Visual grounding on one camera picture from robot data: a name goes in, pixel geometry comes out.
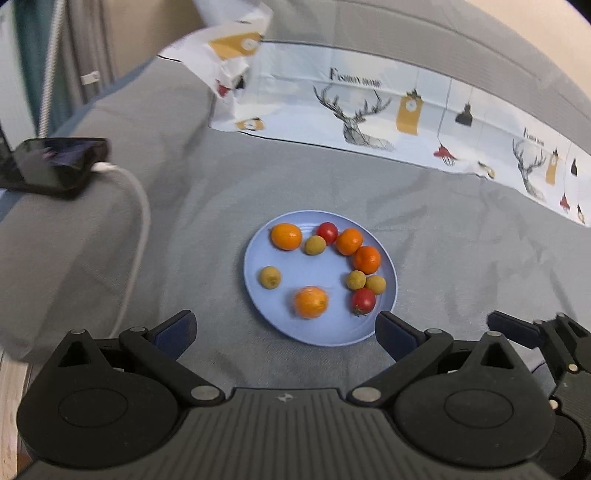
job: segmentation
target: bed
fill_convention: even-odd
[[[588,40],[589,26],[565,2],[550,2],[560,22],[544,29],[538,48],[531,42],[539,12],[521,19],[521,34],[476,3],[271,0],[265,41],[368,53],[448,75],[591,152],[590,76],[582,75],[589,62],[575,56],[568,66],[567,50],[548,50],[566,48],[571,29],[582,25]],[[374,338],[342,348],[295,342],[254,309],[241,274],[246,245],[266,221],[291,210],[329,210],[368,228],[397,269],[394,313],[417,329],[477,339],[495,309],[524,319],[565,312],[591,327],[589,231],[580,223],[478,175],[220,131],[210,127],[215,102],[185,65],[157,57],[57,134],[108,138],[110,161],[148,193],[152,230],[124,326],[194,311],[197,341],[180,362],[226,392],[346,391],[392,362]],[[7,198],[2,347],[40,364],[71,328],[108,335],[139,235],[139,207],[125,180],[98,177],[74,202]],[[518,351],[531,368],[541,362],[537,351]]]

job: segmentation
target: white cable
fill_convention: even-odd
[[[45,138],[49,130],[49,113],[53,96],[53,77],[56,73],[57,53],[60,49],[61,24],[66,11],[66,0],[56,0],[51,18],[51,30],[45,57],[45,74],[43,77],[43,93],[41,94],[41,111],[39,113],[39,129],[37,135]]]
[[[129,170],[118,167],[117,165],[112,165],[107,162],[97,162],[92,166],[92,171],[98,173],[108,173],[110,171],[117,171],[124,175],[133,185],[138,195],[139,204],[141,205],[142,209],[142,228],[139,233],[138,246],[135,250],[134,260],[131,265],[131,271],[129,272],[129,278],[127,279],[127,287],[125,289],[125,294],[123,296],[121,308],[119,309],[119,314],[117,315],[117,319],[115,320],[115,325],[111,330],[111,333],[109,334],[109,338],[115,338],[119,333],[119,330],[121,329],[121,325],[123,324],[123,320],[125,318],[125,313],[127,312],[127,308],[129,307],[131,295],[134,292],[135,281],[138,278],[139,267],[142,263],[144,251],[146,250],[146,244],[148,243],[150,224],[152,222],[150,214],[150,203],[148,201],[148,196],[146,195],[146,192],[142,187],[142,184],[139,182],[137,178],[135,178],[134,174],[132,174]]]

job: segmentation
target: tangerine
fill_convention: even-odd
[[[328,306],[328,295],[319,287],[301,288],[294,296],[295,312],[303,319],[318,318]]]
[[[355,228],[347,228],[336,239],[336,249],[343,255],[353,255],[363,243],[363,235]]]
[[[271,241],[282,250],[295,250],[301,244],[301,230],[291,223],[279,223],[271,230]]]
[[[361,270],[366,275],[376,273],[382,262],[382,258],[375,247],[365,245],[359,248],[353,256],[353,266],[355,270]]]

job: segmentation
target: wooden floor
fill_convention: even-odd
[[[0,359],[0,480],[16,476],[19,467],[28,463],[26,452],[20,453],[17,433],[17,408],[28,385],[29,366],[15,362],[2,353]]]

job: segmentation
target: yellow tag print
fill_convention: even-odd
[[[422,108],[423,100],[416,90],[403,96],[400,99],[400,107],[396,117],[398,131],[408,135],[418,135],[418,119],[421,116]]]
[[[259,32],[249,32],[211,40],[209,46],[218,57],[225,61],[254,55],[260,41]]]
[[[554,150],[548,163],[548,169],[546,170],[546,183],[548,185],[554,185],[556,183],[556,168],[558,167],[558,151]]]
[[[260,118],[251,118],[248,120],[243,120],[242,122],[236,122],[236,127],[238,130],[264,130],[265,124]]]

